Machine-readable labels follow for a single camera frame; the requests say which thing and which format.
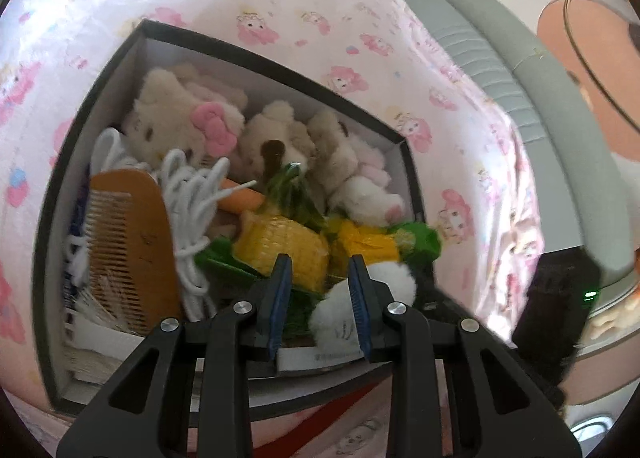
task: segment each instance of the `hello kitty plush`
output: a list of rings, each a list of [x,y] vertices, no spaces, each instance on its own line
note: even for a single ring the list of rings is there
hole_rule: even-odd
[[[157,169],[164,156],[180,148],[194,167],[230,154],[244,127],[240,112],[226,102],[193,95],[172,72],[151,70],[122,128],[139,161]]]

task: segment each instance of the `comb teeth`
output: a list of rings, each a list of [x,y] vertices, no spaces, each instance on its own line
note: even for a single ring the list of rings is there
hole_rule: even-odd
[[[146,335],[146,321],[127,260],[129,193],[91,190],[84,221],[88,238],[91,293],[116,319],[124,317],[133,333]]]

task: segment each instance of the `white cord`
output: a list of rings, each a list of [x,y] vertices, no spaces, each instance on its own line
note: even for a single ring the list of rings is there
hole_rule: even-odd
[[[229,166],[229,160],[222,158],[211,169],[194,169],[180,149],[172,149],[162,161],[160,170],[151,173],[162,189],[174,240],[176,272],[182,284],[182,305],[190,321],[216,314],[216,306],[209,297],[209,281],[197,268],[193,257],[210,244],[204,233],[216,215],[218,201],[256,184],[252,180],[220,189]],[[129,155],[121,133],[115,128],[107,128],[96,141],[89,173],[93,177],[125,167],[150,171],[148,164]],[[82,289],[89,282],[89,251],[84,224],[81,236],[67,237],[66,257],[71,282]]]
[[[211,169],[194,169],[187,164],[180,149],[172,149],[162,161],[158,175],[174,238],[182,305],[190,321],[216,314],[216,306],[209,297],[209,281],[193,257],[210,244],[205,232],[216,215],[218,201],[255,185],[252,180],[230,189],[220,189],[229,166],[229,159],[223,157]]]

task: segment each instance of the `plush toy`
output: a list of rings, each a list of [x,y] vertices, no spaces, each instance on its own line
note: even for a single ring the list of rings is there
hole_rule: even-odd
[[[244,111],[249,103],[249,99],[243,90],[229,86],[211,76],[201,75],[191,63],[177,64],[172,66],[170,70],[190,92],[197,94],[202,92],[202,89],[209,90],[218,96],[222,96],[229,104],[232,104],[241,112]],[[218,100],[218,98],[207,98],[206,95],[198,97],[204,101]]]
[[[354,175],[329,197],[329,209],[343,209],[354,222],[387,227],[404,218],[404,200],[387,192],[369,178]]]
[[[404,263],[383,261],[368,265],[367,270],[371,279],[388,285],[394,300],[409,306],[414,303],[415,279]],[[346,279],[318,303],[309,319],[309,330],[324,352],[354,352],[360,348]]]
[[[358,159],[357,175],[369,178],[374,184],[384,188],[391,182],[391,175],[385,171],[385,156],[377,148],[372,148],[356,133],[348,136],[351,148]]]
[[[306,127],[318,151],[312,178],[330,195],[356,172],[358,158],[348,142],[347,129],[340,124],[333,110],[319,111]]]
[[[329,209],[343,209],[355,222],[375,227],[402,221],[404,200],[384,189],[391,176],[379,149],[349,133],[330,109],[319,111],[307,127],[318,149],[310,180],[326,192]]]
[[[172,148],[180,148],[199,167],[236,148],[244,117],[224,100],[196,97],[172,72],[155,68],[122,126],[132,155],[151,168],[157,169]]]
[[[316,147],[286,101],[274,101],[252,117],[239,140],[242,180],[263,183],[281,167],[297,162],[303,173],[313,165]]]

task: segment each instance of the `pink bedsheet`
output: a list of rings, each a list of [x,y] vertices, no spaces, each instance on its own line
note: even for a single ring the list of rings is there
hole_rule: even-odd
[[[402,0],[11,0],[0,18],[2,385],[47,406],[31,327],[42,200],[82,99],[143,17],[289,66],[405,135],[444,239],[438,285],[510,337],[543,248],[529,161],[510,118]]]

